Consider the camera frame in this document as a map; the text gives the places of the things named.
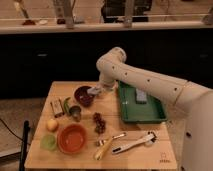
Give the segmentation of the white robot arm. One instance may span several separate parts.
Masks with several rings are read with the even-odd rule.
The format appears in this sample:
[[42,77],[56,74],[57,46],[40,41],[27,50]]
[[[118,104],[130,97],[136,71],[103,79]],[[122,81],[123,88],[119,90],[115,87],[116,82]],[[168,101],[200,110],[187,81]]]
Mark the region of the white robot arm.
[[99,85],[111,88],[116,80],[147,92],[187,114],[181,167],[183,171],[213,171],[213,89],[125,63],[127,55],[114,47],[96,63]]

